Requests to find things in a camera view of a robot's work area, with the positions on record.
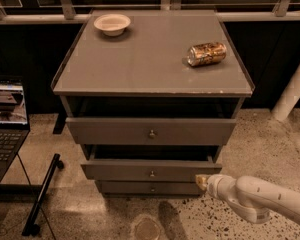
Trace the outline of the white paper bowl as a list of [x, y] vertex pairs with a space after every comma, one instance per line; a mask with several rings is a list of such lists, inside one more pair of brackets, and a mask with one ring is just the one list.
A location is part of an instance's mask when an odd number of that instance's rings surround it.
[[105, 14], [94, 21], [94, 27], [110, 37], [121, 35], [130, 24], [130, 18], [122, 14]]

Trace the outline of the grey drawer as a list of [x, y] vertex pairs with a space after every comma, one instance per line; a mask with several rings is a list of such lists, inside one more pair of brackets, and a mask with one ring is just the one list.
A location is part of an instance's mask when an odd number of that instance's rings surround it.
[[199, 174], [211, 175], [222, 165], [207, 161], [90, 159], [81, 165], [88, 179], [97, 181], [194, 182]]
[[203, 194], [195, 183], [182, 182], [96, 181], [96, 186], [103, 194], [194, 196]]
[[77, 144], [225, 145], [235, 119], [68, 117]]

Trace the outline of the golden soda can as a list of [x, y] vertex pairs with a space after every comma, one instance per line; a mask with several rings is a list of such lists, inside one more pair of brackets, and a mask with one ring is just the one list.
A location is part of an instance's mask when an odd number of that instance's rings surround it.
[[221, 62], [227, 54], [227, 48], [220, 42], [209, 42], [191, 46], [187, 52], [187, 63], [192, 67]]

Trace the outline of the black stand leg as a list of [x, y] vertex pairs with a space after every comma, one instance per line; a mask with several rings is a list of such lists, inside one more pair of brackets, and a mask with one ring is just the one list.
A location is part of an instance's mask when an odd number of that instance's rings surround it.
[[58, 153], [55, 153], [51, 163], [49, 165], [49, 168], [46, 172], [46, 175], [44, 177], [44, 180], [41, 185], [32, 185], [29, 181], [28, 187], [31, 191], [34, 191], [35, 189], [38, 189], [38, 193], [35, 195], [34, 203], [31, 208], [31, 211], [28, 215], [27, 221], [25, 223], [25, 226], [22, 231], [23, 236], [30, 236], [30, 235], [37, 235], [40, 232], [40, 226], [36, 224], [36, 219], [39, 214], [40, 208], [43, 204], [44, 197], [47, 193], [47, 190], [49, 188], [50, 182], [52, 180], [52, 177], [54, 175], [54, 172], [57, 168], [63, 169], [64, 164], [60, 159], [61, 155]]

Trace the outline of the grey bottom drawer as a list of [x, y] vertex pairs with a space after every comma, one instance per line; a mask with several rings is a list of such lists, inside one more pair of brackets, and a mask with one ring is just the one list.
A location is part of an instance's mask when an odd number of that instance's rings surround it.
[[195, 183], [182, 182], [96, 181], [96, 186], [103, 194], [194, 196], [203, 194]]

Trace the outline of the grey top drawer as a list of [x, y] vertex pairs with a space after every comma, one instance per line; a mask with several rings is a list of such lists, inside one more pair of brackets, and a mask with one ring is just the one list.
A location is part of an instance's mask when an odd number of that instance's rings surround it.
[[68, 117], [77, 144], [225, 145], [235, 119]]

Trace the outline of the black laptop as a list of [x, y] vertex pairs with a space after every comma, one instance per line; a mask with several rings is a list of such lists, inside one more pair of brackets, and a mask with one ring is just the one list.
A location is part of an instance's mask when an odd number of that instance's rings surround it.
[[20, 77], [0, 76], [0, 182], [30, 131]]

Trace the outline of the grey drawer cabinet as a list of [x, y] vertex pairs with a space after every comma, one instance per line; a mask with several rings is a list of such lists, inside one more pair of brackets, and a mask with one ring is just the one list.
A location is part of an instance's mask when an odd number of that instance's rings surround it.
[[[132, 23], [108, 37], [88, 21], [52, 84], [68, 117], [235, 119], [254, 86], [212, 11], [130, 11]], [[192, 67], [191, 46], [220, 42], [219, 63]], [[90, 159], [217, 163], [224, 145], [78, 144]]]

